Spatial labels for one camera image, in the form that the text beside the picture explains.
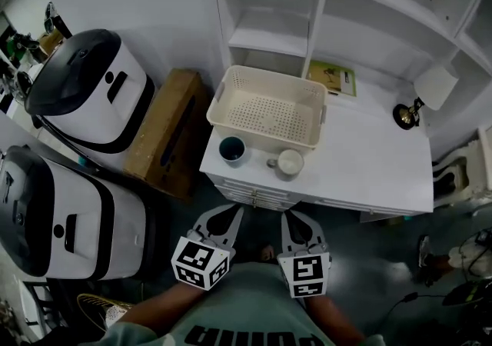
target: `black lamp base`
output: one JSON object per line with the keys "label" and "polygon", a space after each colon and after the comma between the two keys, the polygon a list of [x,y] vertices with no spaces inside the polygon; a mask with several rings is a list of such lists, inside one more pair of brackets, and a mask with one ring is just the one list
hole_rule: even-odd
{"label": "black lamp base", "polygon": [[393,108],[393,118],[397,125],[404,130],[410,130],[415,126],[414,114],[410,112],[406,105],[399,104]]}

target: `dark floor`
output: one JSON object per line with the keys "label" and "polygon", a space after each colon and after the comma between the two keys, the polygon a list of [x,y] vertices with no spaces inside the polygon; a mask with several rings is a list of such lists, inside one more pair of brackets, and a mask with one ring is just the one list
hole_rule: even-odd
{"label": "dark floor", "polygon": [[[141,300],[142,291],[144,298],[148,298],[168,288],[175,282],[169,268],[170,253],[180,236],[186,234],[200,214],[228,202],[205,176],[189,205],[170,198],[159,202],[161,216],[169,221],[169,244],[158,255],[162,270],[143,284],[143,290],[140,281],[127,279],[106,282],[105,293],[135,303]],[[373,333],[387,311],[406,294],[446,294],[464,282],[460,271],[431,288],[414,281],[419,235],[429,234],[436,253],[446,254],[469,235],[492,226],[489,214],[471,218],[442,211],[389,225],[386,221],[361,224],[355,211],[304,203],[295,209],[321,224],[333,256],[328,294],[366,334]],[[234,247],[252,249],[269,241],[276,253],[281,252],[280,219],[279,212],[246,207]],[[387,344],[415,344],[412,339],[418,329],[431,319],[456,327],[462,308],[443,307],[441,302],[441,298],[419,298],[400,304],[381,330]]]}

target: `desk lamp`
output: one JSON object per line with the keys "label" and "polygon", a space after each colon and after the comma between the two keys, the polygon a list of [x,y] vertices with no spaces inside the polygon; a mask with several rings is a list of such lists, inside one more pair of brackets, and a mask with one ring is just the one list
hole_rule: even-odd
{"label": "desk lamp", "polygon": [[437,111],[447,99],[458,81],[458,75],[450,65],[433,65],[426,72],[419,75],[414,82],[418,97],[411,107],[398,104],[393,108],[393,118],[397,125],[404,130],[410,130],[419,125],[418,110],[426,105]]}

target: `cup handle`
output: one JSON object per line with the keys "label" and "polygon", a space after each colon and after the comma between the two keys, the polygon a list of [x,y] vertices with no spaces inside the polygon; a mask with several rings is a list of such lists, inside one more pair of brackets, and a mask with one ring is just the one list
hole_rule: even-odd
{"label": "cup handle", "polygon": [[277,167],[277,161],[274,158],[269,158],[267,160],[267,167],[269,167],[269,168]]}

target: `basket rim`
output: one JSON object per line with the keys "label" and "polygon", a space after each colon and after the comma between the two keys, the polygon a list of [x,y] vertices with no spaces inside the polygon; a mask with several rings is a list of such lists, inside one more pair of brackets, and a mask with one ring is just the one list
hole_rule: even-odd
{"label": "basket rim", "polygon": [[289,144],[293,144],[293,145],[299,145],[299,146],[303,146],[305,148],[309,148],[309,149],[316,149],[317,145],[319,144],[320,142],[320,137],[317,138],[317,142],[316,144],[303,144],[302,142],[299,142],[299,141],[292,141],[292,140],[289,140],[287,138],[281,138],[281,137],[275,137],[274,135],[267,135],[265,133],[262,133],[260,131],[255,131],[255,130],[251,130],[249,128],[235,128],[235,127],[232,127],[230,125],[226,125],[225,123],[220,123],[220,122],[215,122],[215,121],[211,121],[209,118],[208,118],[208,113],[207,113],[207,120],[210,122],[211,125],[213,125],[214,127],[215,126],[221,126],[223,128],[230,128],[232,130],[235,130],[238,132],[238,134],[240,134],[241,132],[245,131],[247,133],[251,133],[251,134],[254,134],[254,135],[261,135],[262,137],[266,137],[266,138],[269,138],[269,139],[272,139],[272,140],[277,140],[277,141],[282,141],[282,142],[287,142]]}
{"label": "basket rim", "polygon": [[321,84],[319,82],[310,81],[309,79],[306,79],[306,78],[294,77],[293,75],[289,75],[289,74],[282,74],[281,72],[270,72],[268,70],[263,70],[261,68],[241,66],[241,65],[232,65],[232,66],[228,67],[228,69],[224,73],[224,76],[221,79],[221,82],[224,82],[225,85],[228,84],[225,79],[226,79],[227,75],[230,74],[229,71],[233,70],[233,69],[253,70],[256,72],[261,72],[262,74],[266,74],[266,75],[281,75],[283,77],[288,77],[289,79],[295,79],[296,81],[308,82],[309,84],[312,84],[314,86],[318,86],[321,89],[321,91],[324,93],[324,96],[326,96],[326,92],[327,92],[326,86],[324,86],[323,84]]}

